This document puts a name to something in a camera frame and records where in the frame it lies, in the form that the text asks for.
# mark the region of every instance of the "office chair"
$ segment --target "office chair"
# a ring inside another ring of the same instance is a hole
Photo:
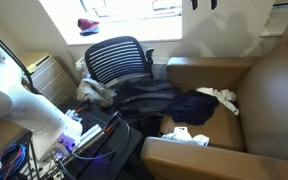
[[[153,51],[148,49],[145,56],[134,37],[121,36],[91,46],[85,52],[85,63],[91,78],[103,84],[132,73],[148,74],[153,79]]]

